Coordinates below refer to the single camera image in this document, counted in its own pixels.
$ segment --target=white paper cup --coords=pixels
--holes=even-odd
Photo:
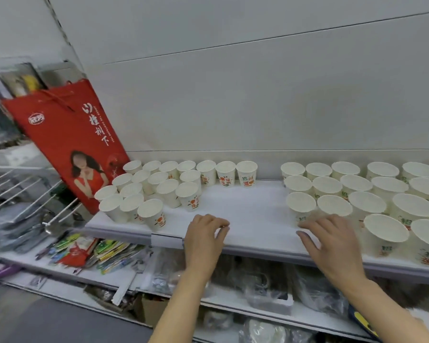
[[[180,179],[180,173],[177,170],[178,163],[176,161],[167,161],[159,166],[160,172],[167,172],[168,179]]]
[[[163,227],[166,223],[163,209],[164,203],[157,198],[152,198],[143,202],[138,207],[137,213],[151,229],[155,229]]]
[[[99,189],[95,194],[94,194],[94,198],[98,201],[101,202],[102,200],[104,200],[105,198],[107,198],[108,196],[117,194],[117,188],[115,185],[107,185],[106,187],[103,187],[102,189]]]
[[[119,208],[128,216],[128,221],[135,224],[144,224],[144,220],[137,213],[138,207],[144,202],[143,194],[134,194],[126,197]]]
[[[177,166],[177,170],[180,174],[193,169],[195,169],[195,162],[192,160],[183,161]]]
[[[196,169],[200,172],[203,185],[210,187],[216,184],[216,162],[212,160],[199,162]]]
[[[140,160],[133,160],[133,161],[127,162],[123,166],[124,171],[126,171],[127,173],[131,173],[133,175],[142,169],[143,169],[143,166],[141,165]]]
[[[151,174],[154,174],[156,172],[159,172],[160,165],[161,163],[158,160],[149,161],[143,165],[143,169],[149,171]]]
[[[286,162],[281,165],[281,175],[283,180],[289,176],[303,176],[305,174],[305,167],[298,162]]]
[[[222,186],[231,187],[235,184],[235,167],[232,161],[223,161],[216,165],[216,172]]]
[[[167,172],[156,172],[149,176],[148,183],[151,184],[153,192],[156,192],[157,186],[168,179]]]
[[[347,217],[353,213],[353,206],[340,196],[324,195],[317,200],[318,208],[324,214],[337,214]]]
[[[422,197],[429,201],[429,178],[416,177],[410,179],[409,194]]]
[[[289,192],[304,192],[305,194],[314,196],[313,183],[304,176],[287,176],[285,186]]]
[[[386,203],[381,197],[366,191],[355,191],[348,195],[348,202],[353,206],[351,214],[354,228],[361,231],[364,219],[369,214],[381,214],[386,210]]]
[[[143,185],[143,192],[145,195],[154,194],[151,184],[148,183],[148,178],[150,175],[151,172],[147,170],[140,170],[132,177],[132,183],[140,183],[141,185]]]
[[[375,177],[397,177],[399,175],[399,169],[394,165],[387,162],[375,161],[367,165],[367,176],[368,180],[372,180]]]
[[[108,196],[99,204],[99,210],[108,215],[115,223],[126,223],[128,216],[120,209],[123,198],[119,194]]]
[[[130,173],[124,173],[123,175],[117,176],[111,184],[115,185],[117,187],[117,190],[121,192],[123,187],[125,187],[127,184],[132,183],[132,177],[133,175]]]
[[[419,219],[412,222],[409,255],[412,260],[429,266],[429,219]]]
[[[383,214],[370,214],[364,220],[361,244],[363,252],[373,257],[391,254],[400,243],[409,238],[407,228],[391,217]]]
[[[176,179],[167,179],[157,186],[156,192],[163,198],[164,203],[170,208],[181,206],[175,190],[179,182]]]
[[[180,175],[181,182],[193,182],[199,186],[197,190],[197,195],[202,195],[202,179],[200,178],[200,171],[189,170],[185,171]]]
[[[338,181],[344,175],[355,175],[360,173],[359,166],[346,161],[337,161],[332,164],[332,178]]]
[[[240,185],[251,187],[256,182],[257,164],[253,161],[241,161],[236,166]]]
[[[348,200],[348,195],[355,191],[366,191],[370,192],[373,188],[372,182],[367,179],[355,176],[355,175],[344,175],[340,178],[342,183],[342,197]]]
[[[297,222],[306,220],[316,208],[315,199],[304,192],[290,193],[286,197],[286,204]]]
[[[335,195],[342,197],[342,183],[331,177],[316,177],[313,180],[315,198],[318,199],[324,195]]]
[[[396,194],[393,197],[390,216],[399,220],[410,230],[412,222],[429,219],[429,201],[411,194]]]
[[[410,179],[416,177],[429,178],[429,165],[420,162],[406,162],[402,165],[400,179],[409,184]]]
[[[143,194],[143,185],[141,183],[130,183],[122,188],[119,195],[123,198],[135,195],[135,194]]]
[[[372,184],[372,193],[381,197],[386,202],[386,213],[389,213],[391,210],[393,197],[409,189],[408,184],[393,177],[374,177],[372,178]]]
[[[188,211],[193,211],[199,207],[200,195],[198,190],[199,186],[194,182],[181,183],[176,190],[181,205]]]
[[[312,162],[305,170],[307,178],[311,181],[316,177],[329,177],[332,174],[332,167],[321,162]]]

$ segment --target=forearm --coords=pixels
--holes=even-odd
[[[204,290],[205,283],[198,275],[186,270],[160,317],[149,343],[192,342]]]
[[[429,343],[429,331],[373,281],[343,292],[384,343]]]

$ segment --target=left hand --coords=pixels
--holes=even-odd
[[[229,232],[229,221],[210,214],[196,215],[189,224],[184,237],[186,270],[200,277],[206,283],[215,270],[224,246],[224,238]]]

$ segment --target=red paper bag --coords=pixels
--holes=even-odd
[[[94,194],[124,173],[129,159],[89,81],[3,104],[85,207],[97,213]]]

